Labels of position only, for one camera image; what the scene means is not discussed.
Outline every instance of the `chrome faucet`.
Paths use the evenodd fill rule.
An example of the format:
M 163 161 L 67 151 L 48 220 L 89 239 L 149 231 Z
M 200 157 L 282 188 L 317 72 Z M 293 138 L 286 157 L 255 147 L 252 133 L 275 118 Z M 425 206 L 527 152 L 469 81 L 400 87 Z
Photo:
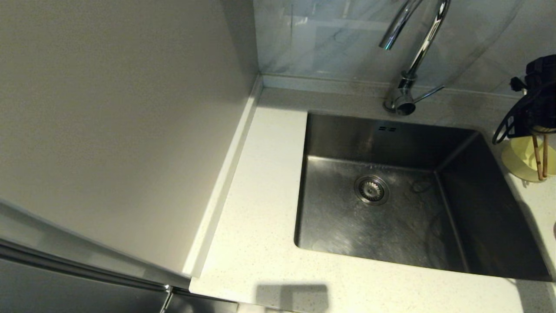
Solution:
M 386 34 L 379 46 L 385 50 L 390 50 L 396 42 L 398 35 L 400 35 L 401 30 L 404 28 L 405 23 L 409 20 L 415 9 L 421 4 L 423 0 L 406 0 L 404 5 L 398 11 L 396 17 L 388 27 Z M 444 88 L 444 85 L 438 86 L 425 94 L 413 99 L 411 95 L 411 87 L 417 80 L 417 69 L 426 52 L 429 50 L 430 45 L 433 43 L 436 33 L 440 29 L 442 21 L 446 17 L 446 12 L 448 11 L 448 6 L 450 5 L 450 0 L 438 0 L 438 12 L 434 17 L 433 23 L 430 26 L 429 32 L 426 34 L 423 43 L 417 50 L 413 62 L 407 71 L 401 72 L 401 80 L 398 87 L 392 89 L 389 92 L 389 96 L 384 101 L 383 106 L 388 112 L 397 113 L 399 115 L 409 115 L 415 111 L 415 104 L 422 99 L 436 93 L 437 91 Z

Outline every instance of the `backsplash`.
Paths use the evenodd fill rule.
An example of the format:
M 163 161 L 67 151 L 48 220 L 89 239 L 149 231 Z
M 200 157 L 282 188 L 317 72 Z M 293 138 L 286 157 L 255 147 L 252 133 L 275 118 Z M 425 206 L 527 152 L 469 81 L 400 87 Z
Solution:
M 423 1 L 391 51 L 378 44 L 403 0 L 254 0 L 263 74 L 392 82 L 436 11 Z M 516 95 L 513 76 L 556 53 L 556 0 L 452 0 L 417 85 Z

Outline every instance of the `white countertop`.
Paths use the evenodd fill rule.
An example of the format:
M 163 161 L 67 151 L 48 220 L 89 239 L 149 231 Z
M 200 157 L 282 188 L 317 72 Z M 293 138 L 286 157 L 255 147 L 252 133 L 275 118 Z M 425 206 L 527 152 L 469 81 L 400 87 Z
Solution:
M 363 113 L 366 104 L 362 101 L 369 103 Z M 486 130 L 494 129 L 512 102 L 506 99 L 498 106 L 482 106 L 454 100 L 440 107 L 437 102 L 423 101 L 404 121 L 475 128 L 490 134 Z M 190 291 L 302 312 L 556 310 L 556 283 L 441 271 L 295 246 L 307 110 L 396 119 L 379 104 L 378 99 L 361 95 L 265 89 L 203 272 L 192 279 Z M 516 198 L 530 207 L 554 268 L 556 179 L 526 185 L 506 175 Z

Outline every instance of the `stainless steel sink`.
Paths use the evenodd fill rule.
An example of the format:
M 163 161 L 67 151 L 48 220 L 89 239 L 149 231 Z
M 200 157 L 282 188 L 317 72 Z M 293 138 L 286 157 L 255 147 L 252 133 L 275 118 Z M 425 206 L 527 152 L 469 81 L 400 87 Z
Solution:
M 485 140 L 467 129 L 309 114 L 295 243 L 552 280 Z

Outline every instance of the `drain strainer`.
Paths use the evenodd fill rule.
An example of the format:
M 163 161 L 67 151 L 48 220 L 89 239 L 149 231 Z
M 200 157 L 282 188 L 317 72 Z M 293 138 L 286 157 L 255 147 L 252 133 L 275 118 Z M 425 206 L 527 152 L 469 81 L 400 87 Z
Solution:
M 357 197 L 372 206 L 385 203 L 390 196 L 386 183 L 378 176 L 366 175 L 358 178 L 354 185 Z

